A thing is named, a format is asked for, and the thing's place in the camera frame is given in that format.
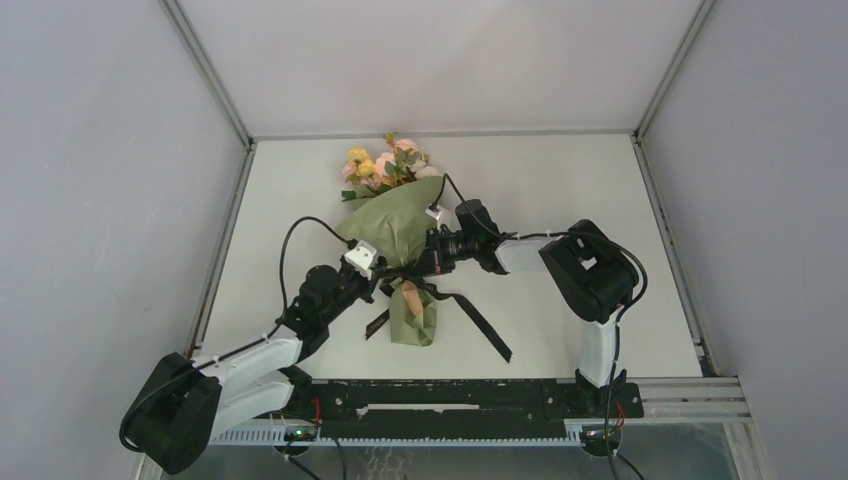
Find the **yellow fake flower stem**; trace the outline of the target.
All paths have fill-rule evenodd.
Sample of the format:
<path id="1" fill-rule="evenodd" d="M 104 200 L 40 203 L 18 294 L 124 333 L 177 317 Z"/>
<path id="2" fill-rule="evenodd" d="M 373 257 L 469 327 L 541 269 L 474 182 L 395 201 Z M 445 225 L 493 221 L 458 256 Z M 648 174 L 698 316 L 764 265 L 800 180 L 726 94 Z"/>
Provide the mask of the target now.
<path id="1" fill-rule="evenodd" d="M 361 182 L 376 174 L 376 164 L 364 148 L 353 147 L 347 152 L 342 174 L 346 182 Z"/>

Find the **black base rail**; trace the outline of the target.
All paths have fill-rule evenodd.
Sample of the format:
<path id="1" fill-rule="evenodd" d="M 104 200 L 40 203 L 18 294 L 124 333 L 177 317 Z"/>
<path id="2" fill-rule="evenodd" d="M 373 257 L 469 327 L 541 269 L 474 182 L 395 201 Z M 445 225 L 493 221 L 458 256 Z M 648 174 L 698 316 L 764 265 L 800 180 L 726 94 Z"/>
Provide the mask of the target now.
<path id="1" fill-rule="evenodd" d="M 313 380 L 274 414 L 285 412 L 339 440 L 386 441 L 563 439 L 569 421 L 603 428 L 645 415 L 634 383 L 607 398 L 556 379 Z"/>

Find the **white fake flower stem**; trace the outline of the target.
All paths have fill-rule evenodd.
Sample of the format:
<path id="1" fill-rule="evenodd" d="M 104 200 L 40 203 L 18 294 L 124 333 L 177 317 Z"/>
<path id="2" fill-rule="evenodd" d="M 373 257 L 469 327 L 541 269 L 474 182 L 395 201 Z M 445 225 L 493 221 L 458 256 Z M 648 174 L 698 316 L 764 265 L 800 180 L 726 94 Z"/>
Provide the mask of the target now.
<path id="1" fill-rule="evenodd" d="M 419 159 L 411 167 L 411 171 L 416 180 L 441 176 L 442 173 L 436 167 L 430 165 L 427 161 Z"/>

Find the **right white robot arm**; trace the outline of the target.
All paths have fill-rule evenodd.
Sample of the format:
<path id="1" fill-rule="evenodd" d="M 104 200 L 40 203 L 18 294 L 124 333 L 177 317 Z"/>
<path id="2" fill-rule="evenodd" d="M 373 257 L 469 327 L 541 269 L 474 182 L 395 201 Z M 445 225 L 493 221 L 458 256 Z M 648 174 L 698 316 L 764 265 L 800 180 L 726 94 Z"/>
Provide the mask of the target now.
<path id="1" fill-rule="evenodd" d="M 626 379 L 619 365 L 618 324 L 646 291 L 642 264 L 589 219 L 565 231 L 522 235 L 501 231 L 478 199 L 460 203 L 455 213 L 459 230 L 442 224 L 429 229 L 423 252 L 405 268 L 408 275 L 447 274 L 464 260 L 474 260 L 497 275 L 549 273 L 584 323 L 576 374 L 582 383 L 579 406 L 589 415 L 605 415 L 618 400 L 614 385 Z"/>

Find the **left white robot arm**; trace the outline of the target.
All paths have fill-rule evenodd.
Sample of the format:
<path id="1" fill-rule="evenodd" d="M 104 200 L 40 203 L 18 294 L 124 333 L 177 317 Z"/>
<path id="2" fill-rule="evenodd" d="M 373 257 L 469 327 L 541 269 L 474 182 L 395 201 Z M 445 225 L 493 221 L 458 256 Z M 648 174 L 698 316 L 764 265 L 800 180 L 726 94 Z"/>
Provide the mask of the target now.
<path id="1" fill-rule="evenodd" d="M 345 259 L 338 269 L 316 266 L 270 332 L 195 362 L 177 352 L 166 355 L 121 420 L 120 443 L 178 474 L 214 437 L 261 413 L 305 414 L 313 392 L 284 369 L 320 349 L 330 324 L 356 301 L 372 302 L 388 270 L 381 256 L 370 262 Z"/>

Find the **orange wrapping paper sheet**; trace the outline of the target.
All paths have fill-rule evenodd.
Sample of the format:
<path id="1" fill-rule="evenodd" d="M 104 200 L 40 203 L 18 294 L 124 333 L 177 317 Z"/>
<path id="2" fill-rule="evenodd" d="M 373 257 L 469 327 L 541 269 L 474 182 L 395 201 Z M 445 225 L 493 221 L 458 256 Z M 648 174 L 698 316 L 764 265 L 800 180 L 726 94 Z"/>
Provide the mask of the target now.
<path id="1" fill-rule="evenodd" d="M 363 240 L 386 258 L 391 268 L 413 265 L 423 253 L 427 231 L 436 220 L 427 213 L 442 188 L 440 175 L 427 177 L 376 197 L 348 200 L 350 214 L 336 231 L 344 238 Z M 433 296 L 401 279 L 384 285 L 389 307 L 366 326 L 367 339 L 383 327 L 393 343 L 427 347 L 435 339 L 437 306 Z"/>

